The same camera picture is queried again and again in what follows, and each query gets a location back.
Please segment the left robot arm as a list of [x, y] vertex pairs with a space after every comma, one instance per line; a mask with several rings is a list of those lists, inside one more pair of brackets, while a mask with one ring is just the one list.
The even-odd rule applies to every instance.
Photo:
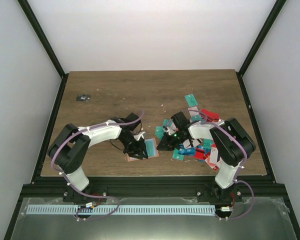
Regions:
[[67, 124], [47, 150], [51, 167], [59, 170], [68, 185], [75, 188], [74, 195], [79, 201], [87, 202], [92, 196], [89, 179], [82, 168], [86, 152], [91, 146], [118, 140], [123, 145], [122, 152], [135, 159], [147, 159], [144, 131], [135, 129], [142, 123], [141, 116], [131, 112], [127, 117], [113, 117], [103, 123], [77, 127]]

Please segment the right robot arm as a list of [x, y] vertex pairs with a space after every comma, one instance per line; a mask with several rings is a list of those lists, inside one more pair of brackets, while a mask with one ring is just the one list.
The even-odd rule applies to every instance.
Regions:
[[219, 202], [230, 196], [239, 170], [256, 150], [256, 144], [236, 118], [209, 120], [203, 112], [198, 120], [190, 121], [180, 111], [171, 117], [174, 127], [165, 125], [158, 151], [177, 151], [180, 155], [200, 154], [219, 169], [212, 188], [213, 198]]

